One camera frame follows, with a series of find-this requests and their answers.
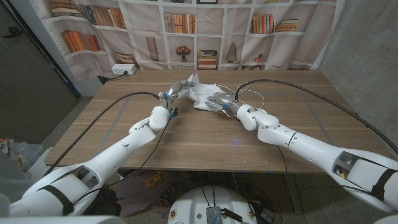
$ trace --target printed backdrop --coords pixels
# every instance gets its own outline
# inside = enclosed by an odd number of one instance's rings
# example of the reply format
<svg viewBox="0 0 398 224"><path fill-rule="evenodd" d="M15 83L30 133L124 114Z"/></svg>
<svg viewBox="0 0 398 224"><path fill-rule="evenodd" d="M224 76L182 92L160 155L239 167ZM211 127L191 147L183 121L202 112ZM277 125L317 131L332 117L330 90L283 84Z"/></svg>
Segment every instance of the printed backdrop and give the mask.
<svg viewBox="0 0 398 224"><path fill-rule="evenodd" d="M86 80L109 77L115 63L140 69L316 70L345 0L30 3L76 79Z"/></svg>

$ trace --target power outlet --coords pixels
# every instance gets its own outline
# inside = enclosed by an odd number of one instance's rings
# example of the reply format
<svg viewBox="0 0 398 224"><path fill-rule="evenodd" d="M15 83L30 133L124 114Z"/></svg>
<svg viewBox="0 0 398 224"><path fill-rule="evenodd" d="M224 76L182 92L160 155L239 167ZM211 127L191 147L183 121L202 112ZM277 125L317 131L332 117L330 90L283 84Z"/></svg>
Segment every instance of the power outlet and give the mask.
<svg viewBox="0 0 398 224"><path fill-rule="evenodd" d="M115 75L123 75L125 71L127 71L128 75L133 75L136 70L136 65L131 64L115 64L112 67L112 72Z"/></svg>

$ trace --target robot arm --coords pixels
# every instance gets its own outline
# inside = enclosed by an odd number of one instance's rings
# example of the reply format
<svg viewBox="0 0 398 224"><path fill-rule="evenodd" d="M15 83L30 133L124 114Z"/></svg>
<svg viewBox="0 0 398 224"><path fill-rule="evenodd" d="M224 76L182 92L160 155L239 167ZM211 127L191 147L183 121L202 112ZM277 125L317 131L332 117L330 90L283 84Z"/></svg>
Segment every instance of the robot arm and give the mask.
<svg viewBox="0 0 398 224"><path fill-rule="evenodd" d="M284 147L324 170L350 194L384 212L398 209L398 162L373 152L332 146L279 123L265 110L234 100L234 94L215 93L206 104L229 111L248 131L258 129L260 141Z"/></svg>
<svg viewBox="0 0 398 224"><path fill-rule="evenodd" d="M101 188L133 153L154 140L155 134L177 115L177 109L173 107L174 99L185 97L187 88L193 86L195 84L187 80L175 82L161 95L159 106L152 110L150 116L130 128L128 136L90 161L59 168L41 178L21 200L10 205L10 216L81 215L99 191L85 194Z"/></svg>

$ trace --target wooden table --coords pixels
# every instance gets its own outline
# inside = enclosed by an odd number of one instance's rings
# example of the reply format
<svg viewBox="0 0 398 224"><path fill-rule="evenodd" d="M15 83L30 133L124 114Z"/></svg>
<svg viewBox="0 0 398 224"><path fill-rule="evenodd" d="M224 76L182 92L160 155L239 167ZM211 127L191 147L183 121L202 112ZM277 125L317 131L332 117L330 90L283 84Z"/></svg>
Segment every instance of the wooden table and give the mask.
<svg viewBox="0 0 398 224"><path fill-rule="evenodd" d="M87 125L115 99L134 91L158 94L173 82L187 79L190 70L139 70L133 76L108 82L79 115L46 158L52 164ZM319 72L254 72L199 70L201 83L217 83L235 90L240 83L258 79L278 79L303 86L353 111L329 81ZM264 109L280 123L296 131L336 146L363 149L391 156L376 136L359 121L308 93L277 83L255 83L250 90L265 98ZM262 99L253 93L239 97L259 107ZM130 96L105 113L76 146L61 160L66 166L85 162L122 139L136 122L148 117L159 102L149 95ZM234 172L285 172L276 146L257 139L257 131L246 131L235 119L223 113L197 110L188 98L176 100L178 116L171 120L165 134L144 169L217 170ZM136 152L123 168L138 168L155 147L157 139ZM287 169L295 173L316 173L320 169L281 148Z"/></svg>

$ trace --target concrete wall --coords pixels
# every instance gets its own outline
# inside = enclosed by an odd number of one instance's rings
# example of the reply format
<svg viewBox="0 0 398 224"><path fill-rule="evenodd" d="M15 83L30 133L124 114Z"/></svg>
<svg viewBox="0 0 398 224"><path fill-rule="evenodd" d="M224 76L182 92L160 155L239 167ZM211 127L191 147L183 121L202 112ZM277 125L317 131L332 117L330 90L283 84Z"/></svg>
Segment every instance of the concrete wall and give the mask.
<svg viewBox="0 0 398 224"><path fill-rule="evenodd" d="M397 0L346 1L318 70L360 117L398 145Z"/></svg>

